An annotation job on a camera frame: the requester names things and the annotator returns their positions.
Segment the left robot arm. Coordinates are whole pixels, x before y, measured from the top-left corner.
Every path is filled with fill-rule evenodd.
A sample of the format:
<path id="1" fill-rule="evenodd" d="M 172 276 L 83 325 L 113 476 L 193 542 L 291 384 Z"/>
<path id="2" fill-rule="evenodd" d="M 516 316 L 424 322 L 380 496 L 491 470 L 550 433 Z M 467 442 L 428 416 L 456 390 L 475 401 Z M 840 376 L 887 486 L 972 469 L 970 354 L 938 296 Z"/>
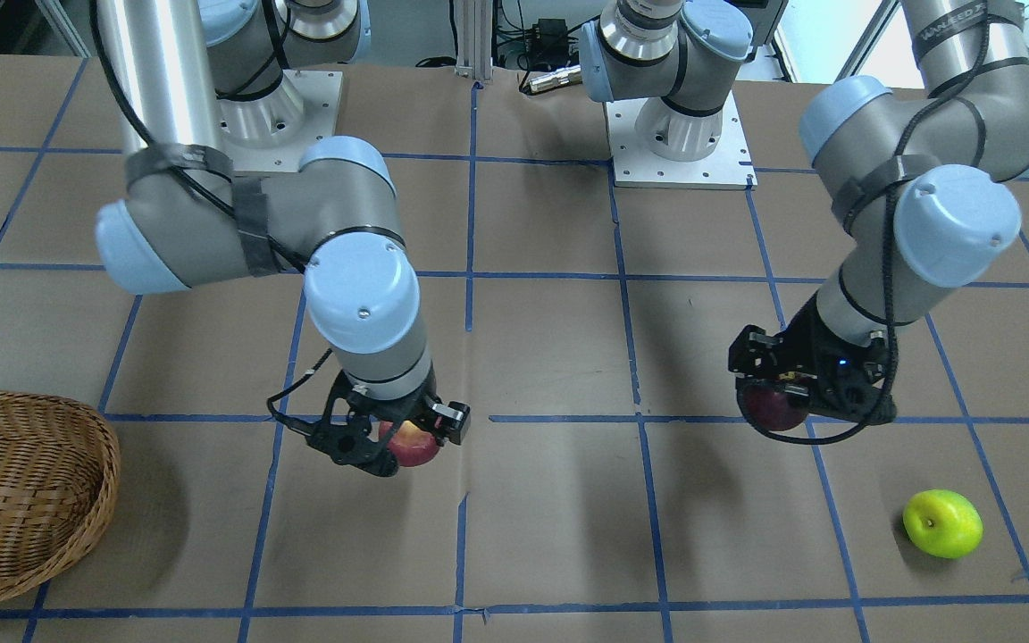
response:
<path id="1" fill-rule="evenodd" d="M 871 76 L 838 80 L 806 107 L 799 138 L 855 248 L 776 334 L 744 327 L 728 350 L 743 418 L 799 443 L 811 414 L 854 431 L 897 416 L 899 331 L 1012 246 L 1029 178 L 1029 56 L 1020 1 L 906 1 L 927 97 Z M 714 149 L 748 17 L 725 1 L 611 1 L 582 26 L 592 101 L 644 99 L 636 131 L 658 157 Z"/>

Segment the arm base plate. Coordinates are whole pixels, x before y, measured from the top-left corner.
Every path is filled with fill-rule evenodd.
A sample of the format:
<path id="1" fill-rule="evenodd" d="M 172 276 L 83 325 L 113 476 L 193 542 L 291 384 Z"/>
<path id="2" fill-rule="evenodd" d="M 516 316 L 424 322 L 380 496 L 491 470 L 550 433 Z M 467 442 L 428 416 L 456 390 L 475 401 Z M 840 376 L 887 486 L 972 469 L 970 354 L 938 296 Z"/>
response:
<path id="1" fill-rule="evenodd" d="M 722 111 L 690 123 L 661 99 L 604 104 L 614 183 L 622 188 L 744 190 L 758 184 L 733 93 Z"/>
<path id="2" fill-rule="evenodd" d="M 218 99 L 222 150 L 234 172 L 297 171 L 309 147 L 335 134 L 343 84 L 340 71 L 285 70 L 279 86 L 265 96 Z"/>

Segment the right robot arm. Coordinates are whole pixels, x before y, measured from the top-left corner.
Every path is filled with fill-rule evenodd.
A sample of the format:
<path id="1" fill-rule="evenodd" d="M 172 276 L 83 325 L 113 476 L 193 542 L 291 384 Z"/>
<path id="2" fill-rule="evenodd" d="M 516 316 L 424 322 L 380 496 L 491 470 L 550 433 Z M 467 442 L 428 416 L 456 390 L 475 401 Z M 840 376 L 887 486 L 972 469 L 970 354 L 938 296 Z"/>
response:
<path id="1" fill-rule="evenodd" d="M 389 477 L 425 463 L 417 436 L 461 444 L 465 403 L 443 400 L 409 259 L 397 189 L 383 155 L 327 136 L 294 170 L 244 178 L 215 104 L 213 49 L 244 36 L 255 4 L 217 24 L 225 3 L 93 1 L 91 36 L 127 123 L 127 194 L 99 209 L 95 240 L 112 280 L 135 294 L 301 273 L 305 309 L 335 358 L 320 418 L 271 418 L 339 465 Z"/>

